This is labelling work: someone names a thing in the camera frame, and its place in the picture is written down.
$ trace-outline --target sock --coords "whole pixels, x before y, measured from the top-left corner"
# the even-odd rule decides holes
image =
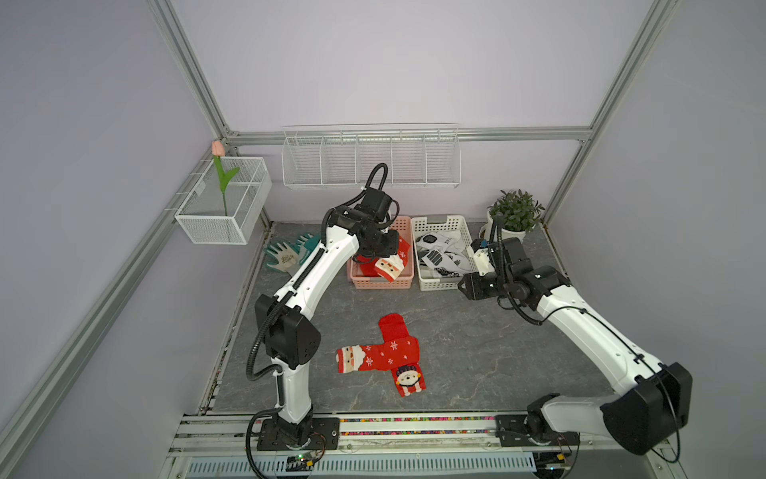
[[[404,318],[400,314],[389,314],[382,317],[378,325],[384,342],[338,349],[338,372],[391,371],[403,397],[426,389],[419,364],[420,344],[417,338],[410,336]]]

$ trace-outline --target pink plastic basket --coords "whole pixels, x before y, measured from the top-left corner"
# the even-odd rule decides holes
[[[412,279],[415,277],[415,257],[414,242],[412,241],[412,228],[410,228],[410,217],[400,216],[396,218],[391,228],[399,231],[404,240],[410,244],[410,260],[404,271],[401,272],[393,283],[389,283],[384,277],[366,277],[362,275],[359,265],[349,260],[345,265],[345,272],[349,278],[349,283],[353,283],[358,290],[408,290],[412,286]]]

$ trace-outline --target potted plant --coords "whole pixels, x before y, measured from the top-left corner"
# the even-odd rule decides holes
[[[501,189],[500,192],[502,196],[495,200],[494,205],[486,209],[486,225],[482,231],[482,238],[489,239],[493,218],[502,215],[505,219],[502,225],[502,237],[515,237],[524,241],[526,234],[540,222],[545,208],[540,202],[534,200],[531,193],[523,192],[521,189],[507,193]]]

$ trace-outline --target colorful cable strip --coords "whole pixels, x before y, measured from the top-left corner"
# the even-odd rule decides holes
[[[340,422],[399,422],[399,421],[494,421],[495,416],[444,416],[433,418],[357,418]]]
[[[341,436],[415,435],[415,434],[489,434],[489,429],[464,429],[453,431],[353,431],[342,432]]]

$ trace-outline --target wire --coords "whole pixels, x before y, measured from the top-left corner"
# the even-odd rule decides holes
[[[564,473],[564,475],[562,475],[560,477],[560,479],[564,479],[569,474],[571,474],[572,469],[574,469],[575,468],[575,464],[577,464],[577,457],[578,457],[578,455],[580,455],[580,433],[579,432],[577,433],[577,448],[574,450],[574,459],[572,459],[572,464],[571,464],[571,466],[569,466],[569,470],[566,471]]]
[[[345,202],[345,203],[341,203],[341,206],[351,206],[352,204],[356,203],[356,202],[357,202],[357,201],[359,201],[360,199],[364,198],[366,193],[367,193],[367,188],[365,187],[365,189],[363,189],[363,190],[362,190],[362,192],[361,192],[361,193],[359,193],[357,196],[355,196],[355,197],[353,197],[353,198],[349,199],[349,200],[348,200],[347,202]]]
[[[497,289],[497,291],[499,293],[499,296],[497,297],[497,305],[500,306],[502,309],[504,309],[506,311],[514,310],[516,312],[516,314],[521,316],[522,319],[524,321],[526,321],[527,323],[534,324],[535,326],[541,326],[544,320],[543,321],[537,320],[537,319],[529,316],[527,313],[522,311],[522,308],[516,303],[516,300],[513,299],[513,297],[511,296],[510,292],[508,292],[507,290],[503,292],[501,290],[502,285],[505,284],[506,281],[507,281],[507,278],[506,278],[506,256],[503,254],[502,228],[498,228],[497,227],[497,221],[493,221],[492,222],[492,227],[489,229],[489,239],[487,240],[490,244],[492,244],[492,240],[495,237],[496,233],[497,233],[497,238],[498,238],[498,241],[497,241],[497,251],[499,252],[499,256],[500,256],[500,268],[498,268],[495,265],[495,260],[493,259],[492,251],[491,251],[491,248],[489,246],[487,246],[487,256],[489,257],[489,262],[492,264],[492,267],[495,268],[495,271],[499,271],[498,276],[499,276],[500,281],[496,281],[495,282],[496,283],[496,289]],[[504,307],[500,303],[500,299],[501,299],[501,297],[503,295],[511,303],[511,307],[510,308]]]
[[[335,211],[334,208],[330,208],[329,210],[327,210],[325,215],[322,216],[322,225],[320,226],[321,232],[319,234],[322,240],[322,244],[325,245],[325,248],[327,248],[327,221],[330,219],[330,215],[334,211]]]
[[[253,341],[253,346],[250,347],[250,353],[247,355],[247,362],[245,363],[245,374],[247,375],[247,379],[249,381],[255,381],[262,377],[262,375],[257,375],[253,373],[253,366],[255,366],[255,358],[258,356],[258,350],[260,348],[261,343],[264,341],[264,337],[266,336],[266,332],[271,328],[271,326],[274,324],[274,321],[277,320],[277,317],[279,317],[280,313],[282,313],[282,308],[284,307],[285,303],[293,297],[292,291],[287,291],[287,293],[282,296],[282,299],[279,303],[277,303],[274,308],[271,310],[271,313],[269,313],[268,316],[266,316],[266,320],[264,321],[264,324],[261,325],[261,327],[258,329],[258,334],[255,336],[255,341]]]
[[[250,463],[250,469],[253,470],[255,475],[258,477],[258,479],[267,479],[266,476],[263,475],[258,470],[258,466],[255,465],[255,461],[253,460],[253,445],[252,445],[252,439],[253,439],[253,426],[255,425],[255,421],[257,421],[259,418],[269,418],[275,414],[277,414],[279,411],[281,411],[282,408],[274,408],[274,409],[264,409],[263,411],[256,412],[253,417],[250,419],[250,422],[247,424],[247,430],[244,433],[244,452],[247,455],[247,462]]]
[[[562,446],[562,445],[561,445],[561,440],[562,440],[562,439],[564,439],[564,441],[566,441],[566,438],[564,438],[562,435],[558,435],[558,436],[556,437],[556,442],[558,442],[558,448],[559,448],[559,449],[561,449],[561,455],[562,455],[562,456],[564,456],[564,446]],[[571,448],[571,446],[569,445],[569,443],[567,443],[567,447],[569,448],[569,454],[571,454],[571,453],[572,453],[572,448]],[[569,467],[571,467],[571,464],[569,463],[569,460],[566,458],[566,456],[564,456],[564,462],[565,462],[565,463],[566,463],[566,464],[567,464]]]
[[[327,439],[325,439],[324,435],[322,435],[322,434],[320,434],[318,432],[312,432],[311,435],[312,436],[319,436],[319,437],[322,438],[322,455],[319,456],[317,459],[314,459],[314,464],[316,464],[317,462],[319,462],[319,459],[325,457],[325,450],[327,448]]]
[[[643,355],[637,354],[635,351],[633,351],[633,348],[631,348],[631,347],[630,347],[630,345],[628,345],[628,343],[626,343],[626,342],[625,342],[625,340],[623,340],[623,339],[620,337],[620,335],[619,335],[619,334],[615,333],[615,332],[614,332],[614,331],[613,331],[613,330],[612,330],[612,329],[611,329],[609,326],[607,326],[607,325],[604,323],[604,321],[602,321],[602,320],[598,319],[596,316],[594,316],[593,314],[591,314],[591,312],[590,312],[590,311],[586,310],[586,309],[585,309],[585,308],[583,308],[583,307],[568,306],[568,305],[567,305],[567,306],[558,307],[558,308],[554,309],[553,311],[551,311],[550,313],[548,313],[548,315],[546,315],[546,316],[545,316],[545,318],[543,319],[543,321],[545,321],[545,320],[547,320],[549,317],[551,317],[551,315],[552,315],[553,313],[555,313],[556,311],[560,311],[560,310],[567,310],[567,309],[578,310],[578,311],[580,311],[580,313],[581,313],[581,314],[587,314],[588,316],[590,316],[590,317],[592,317],[593,319],[595,319],[595,320],[596,320],[596,321],[597,321],[597,322],[598,322],[600,325],[602,325],[602,326],[603,326],[603,327],[604,327],[604,328],[605,328],[607,331],[609,331],[610,333],[612,333],[612,335],[613,335],[614,337],[616,337],[616,338],[617,338],[617,339],[618,339],[618,340],[619,340],[619,341],[620,341],[620,342],[623,344],[623,346],[625,346],[625,347],[627,348],[627,350],[628,350],[628,351],[630,351],[630,354],[634,355],[634,356],[636,357],[636,359],[638,359],[639,361],[641,361],[641,363],[642,363],[642,364],[643,364],[643,365],[644,365],[644,366],[645,366],[645,367],[646,367],[646,368],[647,368],[649,371],[651,371],[651,372],[652,372],[652,375],[653,375],[653,376],[656,376],[656,374],[657,374],[657,373],[654,371],[654,369],[652,369],[652,366],[649,366],[649,364],[647,364],[647,362],[643,360]],[[671,451],[673,451],[673,453],[674,453],[676,456],[675,456],[673,459],[668,459],[668,458],[666,458],[666,457],[665,457],[663,454],[660,454],[660,453],[659,453],[657,450],[655,450],[654,448],[652,448],[652,452],[653,452],[654,454],[657,454],[658,456],[660,456],[660,457],[661,457],[661,458],[662,458],[662,459],[663,459],[665,462],[667,462],[668,464],[675,464],[675,463],[676,463],[676,462],[678,462],[678,461],[680,460],[680,458],[681,458],[681,432],[680,432],[680,430],[679,430],[679,427],[678,427],[678,418],[676,417],[676,409],[673,407],[673,400],[670,398],[670,393],[668,392],[667,388],[665,387],[665,384],[663,383],[662,379],[659,379],[659,378],[658,378],[658,380],[659,380],[659,382],[660,382],[660,388],[663,390],[663,394],[665,395],[665,399],[667,400],[667,402],[668,402],[668,406],[670,407],[670,414],[673,416],[673,425],[676,427],[676,451],[673,451],[673,447],[671,447],[671,448],[670,448],[670,450],[671,450]]]
[[[372,179],[375,177],[375,173],[378,172],[380,168],[383,168],[383,178],[381,178],[380,185],[378,185],[378,189],[383,189],[383,184],[385,183],[386,178],[388,177],[388,165],[385,163],[378,163],[375,165],[375,168],[372,169],[370,172],[370,176],[367,177],[367,182],[365,183],[365,189],[369,188],[372,184]]]
[[[393,198],[391,199],[391,201],[392,201],[393,203],[395,203],[395,204],[396,204],[396,215],[394,215],[394,217],[393,217],[393,218],[390,218],[390,219],[388,219],[388,212],[386,212],[386,214],[385,214],[385,215],[386,215],[386,218],[387,218],[387,219],[386,219],[386,222],[385,222],[385,223],[381,223],[380,225],[375,225],[375,227],[376,227],[377,229],[386,229],[386,228],[388,228],[389,226],[391,226],[391,225],[393,225],[393,224],[394,224],[394,221],[396,221],[396,218],[399,218],[399,202],[398,202],[398,201],[396,201],[396,200],[395,200],[395,199],[393,199]]]
[[[354,261],[356,264],[370,264],[371,262],[373,262],[373,261],[375,261],[377,259],[377,258],[373,257],[373,258],[370,258],[370,261],[360,261],[360,260],[358,260],[356,258],[369,258],[369,257],[368,256],[363,256],[361,254],[359,254],[357,256],[353,256],[351,258],[351,261]]]

